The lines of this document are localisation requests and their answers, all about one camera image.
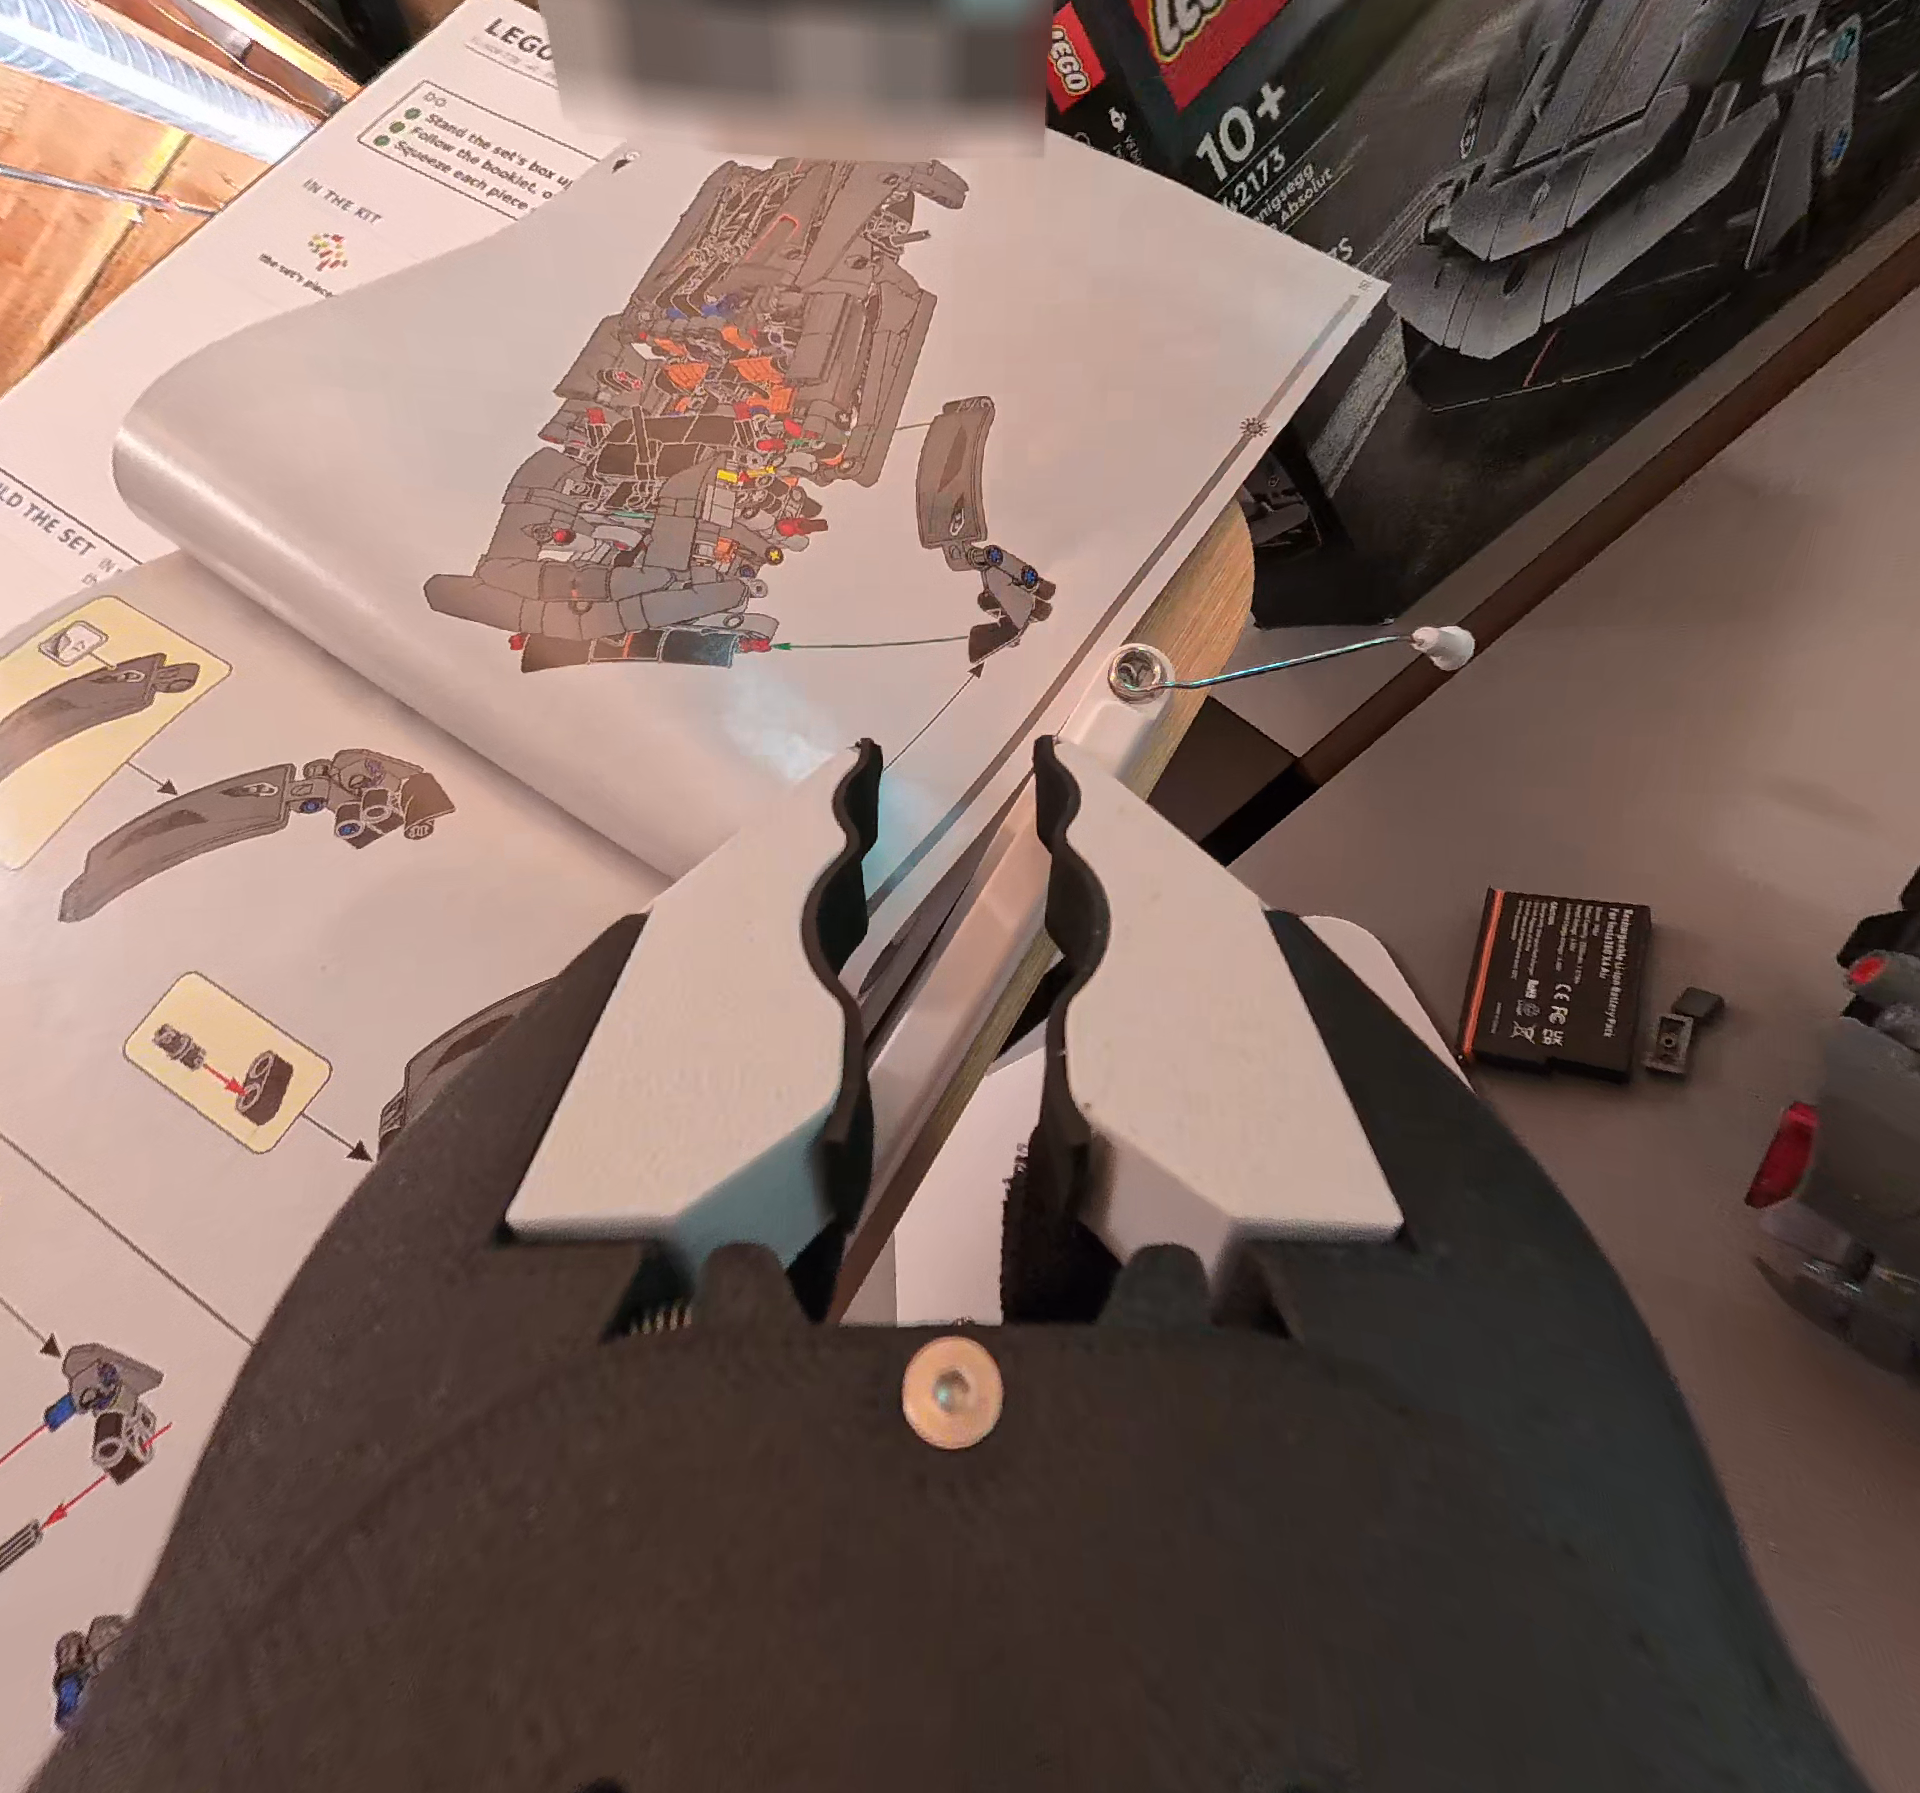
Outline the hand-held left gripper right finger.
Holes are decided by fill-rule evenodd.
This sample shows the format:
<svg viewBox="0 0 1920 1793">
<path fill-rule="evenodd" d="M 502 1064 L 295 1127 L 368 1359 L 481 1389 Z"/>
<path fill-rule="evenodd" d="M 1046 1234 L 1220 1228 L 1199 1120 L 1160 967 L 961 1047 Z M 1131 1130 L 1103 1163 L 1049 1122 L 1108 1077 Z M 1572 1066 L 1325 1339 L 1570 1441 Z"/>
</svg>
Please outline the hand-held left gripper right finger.
<svg viewBox="0 0 1920 1793">
<path fill-rule="evenodd" d="M 1064 737 L 1034 747 L 1043 928 L 1065 980 L 1007 1186 L 1005 1319 L 1090 1319 L 1118 1271 L 1186 1254 L 1211 1300 L 1266 1243 L 1404 1228 L 1258 897 Z"/>
</svg>

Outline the silver ventilation duct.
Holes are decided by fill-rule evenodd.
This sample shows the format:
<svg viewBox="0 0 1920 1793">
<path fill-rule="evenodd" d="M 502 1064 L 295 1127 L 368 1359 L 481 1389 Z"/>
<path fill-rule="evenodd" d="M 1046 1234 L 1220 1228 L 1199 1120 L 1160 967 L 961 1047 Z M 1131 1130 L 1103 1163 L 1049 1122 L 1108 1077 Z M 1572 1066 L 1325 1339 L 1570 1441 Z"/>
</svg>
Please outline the silver ventilation duct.
<svg viewBox="0 0 1920 1793">
<path fill-rule="evenodd" d="M 1 60 L 253 161 L 273 165 L 358 85 L 235 0 L 1 0 Z"/>
</svg>

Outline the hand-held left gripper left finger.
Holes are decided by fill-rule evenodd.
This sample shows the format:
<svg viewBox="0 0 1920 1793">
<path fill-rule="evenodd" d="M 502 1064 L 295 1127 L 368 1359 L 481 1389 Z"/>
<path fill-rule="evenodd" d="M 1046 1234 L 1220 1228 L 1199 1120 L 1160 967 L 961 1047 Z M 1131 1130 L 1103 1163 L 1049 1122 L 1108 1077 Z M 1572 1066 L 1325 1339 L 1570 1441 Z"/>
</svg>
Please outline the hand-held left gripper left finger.
<svg viewBox="0 0 1920 1793">
<path fill-rule="evenodd" d="M 517 1238 L 642 1238 L 693 1274 L 848 1232 L 873 1104 L 843 967 L 881 774 L 870 741 L 833 752 L 653 902 L 506 1207 Z"/>
</svg>

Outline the white printed instruction sheet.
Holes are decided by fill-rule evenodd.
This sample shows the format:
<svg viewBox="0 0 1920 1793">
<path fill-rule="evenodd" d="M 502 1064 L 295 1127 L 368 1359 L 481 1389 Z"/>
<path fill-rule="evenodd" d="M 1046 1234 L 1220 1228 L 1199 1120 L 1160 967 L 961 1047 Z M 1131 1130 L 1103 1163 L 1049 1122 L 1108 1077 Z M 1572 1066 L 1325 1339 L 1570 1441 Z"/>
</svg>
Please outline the white printed instruction sheet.
<svg viewBox="0 0 1920 1793">
<path fill-rule="evenodd" d="M 3 622 L 170 548 L 110 450 L 135 398 L 248 325 L 475 244 L 606 154 L 563 120 L 540 13 L 467 0 L 62 342 L 1 405 Z"/>
</svg>

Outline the grey lego car model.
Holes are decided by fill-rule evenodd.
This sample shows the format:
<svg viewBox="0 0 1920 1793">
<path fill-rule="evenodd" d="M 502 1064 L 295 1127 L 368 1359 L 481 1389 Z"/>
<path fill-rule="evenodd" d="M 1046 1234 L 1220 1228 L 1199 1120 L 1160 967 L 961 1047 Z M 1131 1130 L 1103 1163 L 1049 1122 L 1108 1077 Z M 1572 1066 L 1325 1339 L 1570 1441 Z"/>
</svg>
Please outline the grey lego car model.
<svg viewBox="0 0 1920 1793">
<path fill-rule="evenodd" d="M 1760 1277 L 1804 1319 L 1918 1375 L 1918 881 L 1836 949 L 1845 1004 L 1750 1183 Z"/>
</svg>

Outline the black battery pack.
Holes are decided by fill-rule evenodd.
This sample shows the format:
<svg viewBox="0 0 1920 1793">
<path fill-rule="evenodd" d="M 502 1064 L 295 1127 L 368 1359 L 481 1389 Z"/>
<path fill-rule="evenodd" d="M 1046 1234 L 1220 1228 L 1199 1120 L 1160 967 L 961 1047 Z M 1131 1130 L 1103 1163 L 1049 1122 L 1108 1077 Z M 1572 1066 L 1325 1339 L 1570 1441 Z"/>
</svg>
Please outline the black battery pack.
<svg viewBox="0 0 1920 1793">
<path fill-rule="evenodd" d="M 1622 1084 L 1637 1068 L 1652 908 L 1489 889 L 1456 1027 L 1462 1066 Z"/>
</svg>

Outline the dark lego set box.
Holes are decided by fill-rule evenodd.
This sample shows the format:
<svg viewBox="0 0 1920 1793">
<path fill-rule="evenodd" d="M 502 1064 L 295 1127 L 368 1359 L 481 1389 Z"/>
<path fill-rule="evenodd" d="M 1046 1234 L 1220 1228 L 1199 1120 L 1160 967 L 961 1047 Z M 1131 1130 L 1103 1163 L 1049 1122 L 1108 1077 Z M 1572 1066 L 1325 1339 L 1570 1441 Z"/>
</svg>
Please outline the dark lego set box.
<svg viewBox="0 0 1920 1793">
<path fill-rule="evenodd" d="M 1384 299 L 1238 500 L 1404 613 L 1915 204 L 1918 0 L 1058 0 L 1049 125 Z"/>
</svg>

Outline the lego instruction booklet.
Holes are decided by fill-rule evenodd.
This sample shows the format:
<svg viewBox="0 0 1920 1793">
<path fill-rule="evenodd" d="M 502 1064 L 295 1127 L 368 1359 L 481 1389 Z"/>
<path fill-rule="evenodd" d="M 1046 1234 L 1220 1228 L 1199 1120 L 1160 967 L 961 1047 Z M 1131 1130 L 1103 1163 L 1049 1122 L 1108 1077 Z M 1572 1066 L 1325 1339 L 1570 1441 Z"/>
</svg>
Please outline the lego instruction booklet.
<svg viewBox="0 0 1920 1793">
<path fill-rule="evenodd" d="M 3 636 L 3 1790 L 420 1117 L 861 741 L 875 965 L 1380 295 L 1071 142 L 649 147 L 137 395 L 171 547 Z"/>
</svg>

